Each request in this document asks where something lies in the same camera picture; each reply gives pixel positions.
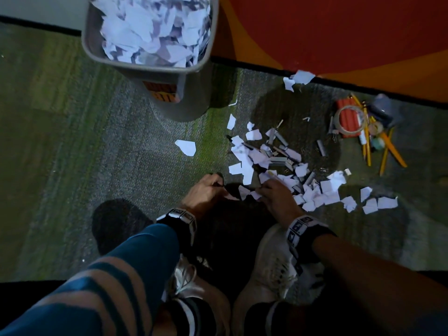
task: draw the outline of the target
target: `person's right hand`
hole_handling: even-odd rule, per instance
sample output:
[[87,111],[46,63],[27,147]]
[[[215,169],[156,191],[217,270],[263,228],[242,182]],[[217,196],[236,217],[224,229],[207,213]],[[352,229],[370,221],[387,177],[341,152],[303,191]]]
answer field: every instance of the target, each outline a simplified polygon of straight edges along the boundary
[[285,229],[294,219],[305,214],[294,201],[289,189],[277,180],[267,180],[255,191],[262,195],[260,201],[266,204],[277,222]]

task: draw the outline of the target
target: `person's left hand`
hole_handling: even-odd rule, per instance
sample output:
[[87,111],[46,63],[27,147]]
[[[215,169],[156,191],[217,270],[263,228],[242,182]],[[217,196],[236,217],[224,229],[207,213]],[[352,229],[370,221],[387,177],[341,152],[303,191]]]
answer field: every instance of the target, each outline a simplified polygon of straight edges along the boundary
[[194,214],[197,219],[201,218],[221,197],[228,194],[223,186],[224,181],[220,175],[206,174],[182,199],[181,208]]

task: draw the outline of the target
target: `green carpet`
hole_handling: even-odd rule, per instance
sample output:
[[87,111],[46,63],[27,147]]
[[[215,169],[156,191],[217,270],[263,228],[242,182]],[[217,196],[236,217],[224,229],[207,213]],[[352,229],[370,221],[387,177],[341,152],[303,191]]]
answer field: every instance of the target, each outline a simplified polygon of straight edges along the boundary
[[[225,139],[230,113],[234,133],[249,120],[265,132],[284,119],[283,136],[317,171],[349,167],[341,197],[359,202],[364,186],[399,196],[399,208],[368,216],[360,208],[347,214],[342,204],[319,208],[315,214],[342,238],[412,269],[448,270],[448,188],[439,184],[448,112],[395,101],[405,122],[393,141],[409,167],[390,158],[379,178],[379,154],[368,168],[355,140],[326,135],[328,114],[346,90],[309,84],[291,93],[281,77],[215,65],[212,108],[176,123],[119,73],[90,61],[80,38],[0,24],[0,54],[1,281],[66,279],[94,260],[90,219],[104,200],[129,199],[154,219],[207,172],[241,182],[227,169],[236,163]],[[177,139],[195,141],[196,155],[183,155]]]

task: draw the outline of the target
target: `orange wall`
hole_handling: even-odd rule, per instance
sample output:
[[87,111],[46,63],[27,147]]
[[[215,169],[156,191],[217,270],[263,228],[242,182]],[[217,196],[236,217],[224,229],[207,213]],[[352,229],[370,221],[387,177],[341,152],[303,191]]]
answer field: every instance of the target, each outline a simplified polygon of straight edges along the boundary
[[220,5],[214,56],[448,102],[448,0]]

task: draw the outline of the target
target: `black wristband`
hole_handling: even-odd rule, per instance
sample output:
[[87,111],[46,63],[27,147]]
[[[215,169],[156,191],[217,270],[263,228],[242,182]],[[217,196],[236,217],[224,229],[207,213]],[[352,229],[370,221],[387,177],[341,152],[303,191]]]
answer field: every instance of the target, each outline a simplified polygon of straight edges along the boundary
[[309,264],[320,262],[312,249],[314,240],[322,235],[336,234],[328,225],[311,216],[302,216],[295,219],[288,228],[288,244],[296,264]]
[[197,226],[196,218],[191,213],[184,209],[172,209],[158,218],[157,223],[165,224],[176,232],[181,254],[188,255],[190,253]]

